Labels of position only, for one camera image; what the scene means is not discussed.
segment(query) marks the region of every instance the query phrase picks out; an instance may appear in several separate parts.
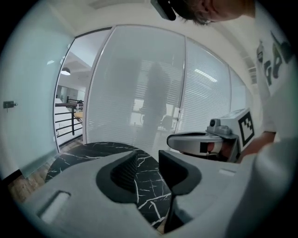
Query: person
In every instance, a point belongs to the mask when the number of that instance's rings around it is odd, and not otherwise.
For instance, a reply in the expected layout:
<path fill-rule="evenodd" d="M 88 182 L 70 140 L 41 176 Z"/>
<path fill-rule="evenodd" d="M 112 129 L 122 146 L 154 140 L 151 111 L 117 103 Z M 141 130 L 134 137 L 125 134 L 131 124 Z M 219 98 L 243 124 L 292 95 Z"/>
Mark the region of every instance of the person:
<path fill-rule="evenodd" d="M 180 17 L 192 20 L 199 25 L 232 20 L 242 15 L 256 18 L 260 39 L 256 57 L 257 84 L 263 108 L 262 129 L 264 132 L 242 151 L 238 161 L 246 155 L 258 153 L 265 145 L 272 143 L 277 127 L 279 135 L 282 132 L 281 138 L 289 137 L 291 133 L 296 135 L 296 128 L 292 128 L 291 132 L 286 128 L 286 122 L 281 123 L 280 120 L 273 119 L 273 113 L 276 112 L 272 112 L 272 106 L 269 108 L 268 105 L 269 98 L 281 85 L 297 74 L 297 61 L 284 33 L 263 6 L 254 0 L 171 0 L 170 3 Z M 208 151 L 212 151 L 213 147 L 213 143 L 208 144 Z M 223 143 L 221 154 L 228 157 L 230 151 L 231 145 Z"/>

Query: dark hair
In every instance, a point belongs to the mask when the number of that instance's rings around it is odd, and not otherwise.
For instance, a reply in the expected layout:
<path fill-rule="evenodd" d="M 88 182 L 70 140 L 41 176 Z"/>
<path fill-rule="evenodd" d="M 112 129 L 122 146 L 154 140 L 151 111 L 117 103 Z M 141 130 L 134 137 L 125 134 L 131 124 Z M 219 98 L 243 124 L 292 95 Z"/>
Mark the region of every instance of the dark hair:
<path fill-rule="evenodd" d="M 210 21 L 204 19 L 200 13 L 193 10 L 194 0 L 169 0 L 174 11 L 185 20 L 192 20 L 196 24 L 207 25 Z"/>

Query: graphic print on shirt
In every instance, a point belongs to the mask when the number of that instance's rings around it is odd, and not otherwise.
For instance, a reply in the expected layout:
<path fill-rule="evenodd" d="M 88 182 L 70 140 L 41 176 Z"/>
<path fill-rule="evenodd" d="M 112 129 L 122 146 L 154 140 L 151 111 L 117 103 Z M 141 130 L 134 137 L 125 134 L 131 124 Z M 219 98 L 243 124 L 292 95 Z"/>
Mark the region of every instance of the graphic print on shirt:
<path fill-rule="evenodd" d="M 239 119 L 238 123 L 241 132 L 242 145 L 245 146 L 255 135 L 251 119 L 251 113 L 246 113 L 241 119 Z"/>
<path fill-rule="evenodd" d="M 262 41 L 257 48 L 257 59 L 262 64 L 264 74 L 267 79 L 268 87 L 272 85 L 272 78 L 278 79 L 280 76 L 280 69 L 286 66 L 294 56 L 294 52 L 289 43 L 283 41 L 280 43 L 274 34 L 271 32 L 273 38 L 272 45 L 272 59 L 264 57 L 264 46 Z"/>

